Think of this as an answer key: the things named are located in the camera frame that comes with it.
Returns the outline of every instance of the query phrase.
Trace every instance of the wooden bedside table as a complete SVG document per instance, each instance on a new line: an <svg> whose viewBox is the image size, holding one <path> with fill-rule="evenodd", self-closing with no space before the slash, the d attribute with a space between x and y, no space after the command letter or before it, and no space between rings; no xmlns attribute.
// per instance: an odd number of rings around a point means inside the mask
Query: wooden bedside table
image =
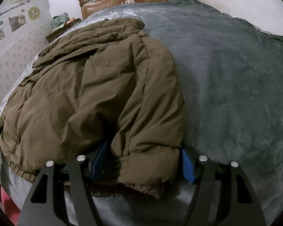
<svg viewBox="0 0 283 226"><path fill-rule="evenodd" d="M54 32L47 35L45 38L49 43L57 39L60 35L62 35L65 31L70 29L72 26L74 26L76 23L81 22L82 20L80 18L75 19L73 22L70 22L69 24L65 24L63 28L57 29Z"/></svg>

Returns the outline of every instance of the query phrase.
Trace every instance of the metal bolt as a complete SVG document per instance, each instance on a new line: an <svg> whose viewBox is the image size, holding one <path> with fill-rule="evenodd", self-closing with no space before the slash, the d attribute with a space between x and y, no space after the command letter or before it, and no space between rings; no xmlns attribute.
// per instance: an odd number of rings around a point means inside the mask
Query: metal bolt
<svg viewBox="0 0 283 226"><path fill-rule="evenodd" d="M46 166L47 167L52 167L53 166L53 161L48 161L48 162L46 162Z"/></svg>
<svg viewBox="0 0 283 226"><path fill-rule="evenodd" d="M236 162L236 161L232 161L232 162L231 162L231 166L232 166L232 167L238 167L239 164L238 164L238 162Z"/></svg>
<svg viewBox="0 0 283 226"><path fill-rule="evenodd" d="M77 157L77 160L78 161L84 161L86 159L86 156L85 155L79 155L78 157Z"/></svg>
<svg viewBox="0 0 283 226"><path fill-rule="evenodd" d="M208 158L207 158L205 155L201 155L201 156L199 157L199 160L200 160L200 161L207 161Z"/></svg>

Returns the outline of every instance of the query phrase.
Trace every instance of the mattress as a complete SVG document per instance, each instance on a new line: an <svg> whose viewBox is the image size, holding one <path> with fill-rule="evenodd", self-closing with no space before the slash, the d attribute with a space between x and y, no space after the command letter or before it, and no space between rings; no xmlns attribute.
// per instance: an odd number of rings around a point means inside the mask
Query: mattress
<svg viewBox="0 0 283 226"><path fill-rule="evenodd" d="M267 225L283 209L283 36L259 31L197 0L124 4L98 11L77 28L132 17L173 54L186 101L184 142L213 161L236 160L248 176ZM4 98L31 73L32 63ZM31 184L14 174L0 151L0 183L21 209ZM176 182L162 200L94 198L105 225L179 225L194 186ZM77 224L65 192L70 222Z"/></svg>

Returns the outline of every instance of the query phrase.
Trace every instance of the gray blanket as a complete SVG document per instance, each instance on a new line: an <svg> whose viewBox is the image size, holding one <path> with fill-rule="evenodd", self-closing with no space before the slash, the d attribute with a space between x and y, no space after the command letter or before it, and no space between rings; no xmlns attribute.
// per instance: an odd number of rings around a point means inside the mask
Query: gray blanket
<svg viewBox="0 0 283 226"><path fill-rule="evenodd" d="M283 209L283 36L196 0L124 4L94 13L71 30L116 17L141 19L144 31L171 51L186 101L186 144L216 162L236 160L270 225ZM4 157L0 181L21 208L31 184L13 174ZM110 197L95 203L106 225L179 225L193 190L177 183L161 201ZM66 201L75 223L69 194Z"/></svg>

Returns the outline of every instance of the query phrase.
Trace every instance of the patterned wallpaper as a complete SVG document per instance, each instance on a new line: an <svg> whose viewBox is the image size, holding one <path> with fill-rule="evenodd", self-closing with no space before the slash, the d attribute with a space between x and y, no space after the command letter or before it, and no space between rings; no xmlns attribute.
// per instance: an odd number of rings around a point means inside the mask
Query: patterned wallpaper
<svg viewBox="0 0 283 226"><path fill-rule="evenodd" d="M24 36L0 57L0 105L30 61L48 45L45 24Z"/></svg>

